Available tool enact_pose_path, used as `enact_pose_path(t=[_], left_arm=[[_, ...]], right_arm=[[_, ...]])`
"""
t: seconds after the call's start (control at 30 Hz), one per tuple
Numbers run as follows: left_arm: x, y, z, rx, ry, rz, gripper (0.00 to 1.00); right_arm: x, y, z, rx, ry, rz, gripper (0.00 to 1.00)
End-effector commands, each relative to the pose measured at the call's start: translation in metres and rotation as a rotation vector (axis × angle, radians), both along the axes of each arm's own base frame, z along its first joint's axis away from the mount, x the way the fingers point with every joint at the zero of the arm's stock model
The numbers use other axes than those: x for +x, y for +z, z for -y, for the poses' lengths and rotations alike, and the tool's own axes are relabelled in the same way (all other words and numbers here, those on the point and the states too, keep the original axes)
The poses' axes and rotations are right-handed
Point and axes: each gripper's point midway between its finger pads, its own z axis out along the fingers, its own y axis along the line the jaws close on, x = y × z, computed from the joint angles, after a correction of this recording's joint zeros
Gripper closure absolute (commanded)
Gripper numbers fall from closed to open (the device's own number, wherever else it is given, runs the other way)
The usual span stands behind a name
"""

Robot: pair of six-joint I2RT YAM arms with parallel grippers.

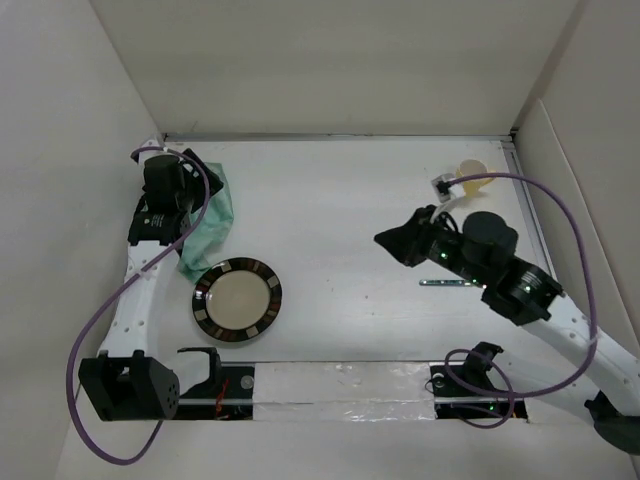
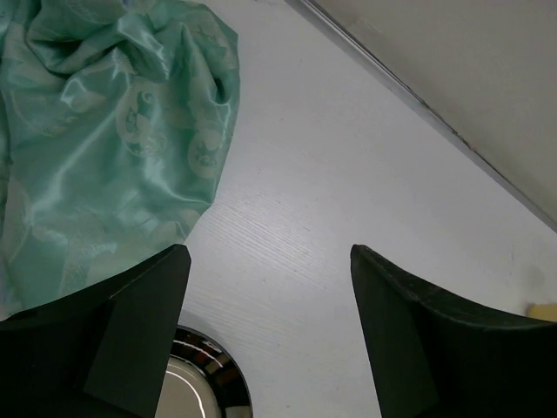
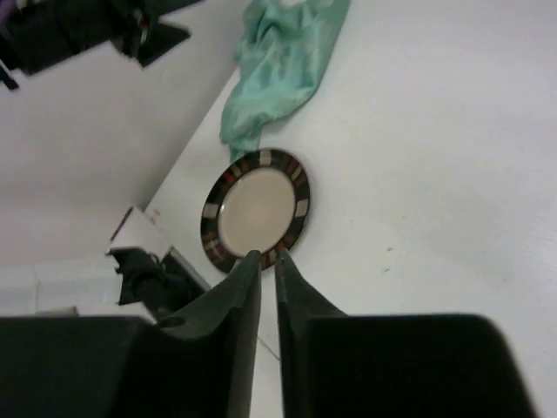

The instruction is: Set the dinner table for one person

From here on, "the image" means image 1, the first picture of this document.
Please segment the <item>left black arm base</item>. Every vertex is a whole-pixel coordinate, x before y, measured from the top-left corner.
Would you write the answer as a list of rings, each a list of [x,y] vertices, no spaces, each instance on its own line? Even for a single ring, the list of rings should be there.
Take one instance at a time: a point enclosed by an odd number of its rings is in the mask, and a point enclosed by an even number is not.
[[[179,380],[173,420],[253,419],[253,363],[222,362],[215,347],[188,347],[179,349],[165,366]]]

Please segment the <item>green patterned cloth napkin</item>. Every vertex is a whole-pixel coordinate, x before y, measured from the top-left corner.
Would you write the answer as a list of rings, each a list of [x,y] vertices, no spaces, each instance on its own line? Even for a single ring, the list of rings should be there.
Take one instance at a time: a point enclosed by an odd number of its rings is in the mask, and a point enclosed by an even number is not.
[[[224,186],[210,197],[203,220],[182,246],[179,271],[193,284],[214,265],[213,258],[222,248],[234,222],[231,189],[223,165],[212,162],[205,165]]]

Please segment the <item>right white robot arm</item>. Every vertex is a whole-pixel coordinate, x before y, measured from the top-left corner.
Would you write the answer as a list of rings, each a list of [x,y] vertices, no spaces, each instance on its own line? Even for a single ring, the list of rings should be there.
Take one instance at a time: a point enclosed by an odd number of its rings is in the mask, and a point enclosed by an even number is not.
[[[482,288],[492,311],[553,347],[594,384],[584,407],[596,432],[638,455],[638,358],[600,330],[594,315],[584,315],[553,277],[516,256],[518,234],[500,216],[475,212],[457,226],[428,205],[374,240],[407,267],[429,260]]]

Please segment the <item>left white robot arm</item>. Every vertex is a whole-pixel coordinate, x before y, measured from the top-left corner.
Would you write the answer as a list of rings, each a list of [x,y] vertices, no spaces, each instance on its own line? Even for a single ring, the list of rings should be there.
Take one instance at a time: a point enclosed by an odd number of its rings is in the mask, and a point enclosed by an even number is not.
[[[123,290],[98,353],[84,358],[79,381],[103,421],[170,420],[188,394],[222,387],[213,347],[185,347],[157,358],[161,307],[184,243],[200,223],[221,180],[190,150],[149,140],[132,155],[142,168],[143,194],[129,227]]]

